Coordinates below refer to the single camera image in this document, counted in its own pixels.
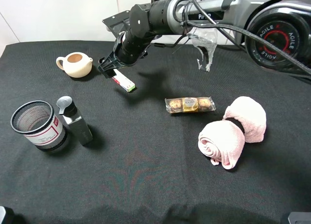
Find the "white wall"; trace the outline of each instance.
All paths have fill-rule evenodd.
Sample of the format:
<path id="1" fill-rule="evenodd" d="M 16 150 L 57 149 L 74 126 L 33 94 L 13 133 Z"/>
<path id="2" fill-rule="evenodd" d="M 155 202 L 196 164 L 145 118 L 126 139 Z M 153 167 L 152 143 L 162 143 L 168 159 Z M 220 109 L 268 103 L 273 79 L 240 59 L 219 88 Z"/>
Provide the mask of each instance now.
<path id="1" fill-rule="evenodd" d="M 0 53 L 5 45 L 18 41 L 114 41 L 102 19 L 147 2 L 150 0 L 0 0 Z M 173 43 L 177 38 L 170 35 L 158 41 Z M 218 43 L 226 42 L 219 34 Z"/>

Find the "gold wrapped chocolate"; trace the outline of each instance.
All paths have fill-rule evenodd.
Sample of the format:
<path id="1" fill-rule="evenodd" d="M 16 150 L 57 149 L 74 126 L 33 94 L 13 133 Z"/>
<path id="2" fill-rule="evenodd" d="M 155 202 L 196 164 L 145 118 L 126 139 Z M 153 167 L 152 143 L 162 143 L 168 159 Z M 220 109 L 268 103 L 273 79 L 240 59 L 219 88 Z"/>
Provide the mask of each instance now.
<path id="1" fill-rule="evenodd" d="M 216 110 L 211 97 L 165 99 L 166 110 L 173 113 L 206 112 Z"/>

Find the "pink towel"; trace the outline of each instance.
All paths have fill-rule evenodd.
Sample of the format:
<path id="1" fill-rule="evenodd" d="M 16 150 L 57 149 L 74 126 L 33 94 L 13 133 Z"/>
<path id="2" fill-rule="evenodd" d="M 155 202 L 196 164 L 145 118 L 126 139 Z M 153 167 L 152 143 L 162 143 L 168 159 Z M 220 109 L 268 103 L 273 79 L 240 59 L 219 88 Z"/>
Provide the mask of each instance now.
<path id="1" fill-rule="evenodd" d="M 237 164 L 245 144 L 242 130 L 230 121 L 209 123 L 199 135 L 200 151 L 211 157 L 211 163 L 222 163 L 227 170 Z"/>
<path id="2" fill-rule="evenodd" d="M 224 120 L 234 118 L 245 130 L 245 142 L 263 141 L 266 131 L 266 112 L 262 106 L 249 97 L 238 97 L 225 111 Z"/>

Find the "black fabric surface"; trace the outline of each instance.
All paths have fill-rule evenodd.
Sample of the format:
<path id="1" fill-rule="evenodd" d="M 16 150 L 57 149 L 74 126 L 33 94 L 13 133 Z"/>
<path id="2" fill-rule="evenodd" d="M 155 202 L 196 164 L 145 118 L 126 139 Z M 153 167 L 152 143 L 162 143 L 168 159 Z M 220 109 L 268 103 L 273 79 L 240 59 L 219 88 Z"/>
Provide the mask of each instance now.
<path id="1" fill-rule="evenodd" d="M 122 69 L 137 85 L 126 93 L 94 67 L 71 79 L 55 60 L 84 52 L 108 55 L 111 42 L 60 41 L 7 46 L 0 58 L 0 206 L 26 223 L 278 223 L 284 213 L 311 211 L 311 86 L 260 70 L 246 54 L 217 49 L 210 72 L 184 46 L 151 47 Z M 70 95 L 94 141 L 70 138 L 54 153 L 39 151 L 10 127 L 32 100 L 57 111 Z M 165 98 L 211 96 L 215 112 L 170 115 Z M 213 166 L 197 146 L 206 124 L 222 119 L 239 96 L 266 110 L 262 143 L 246 144 L 236 168 Z"/>

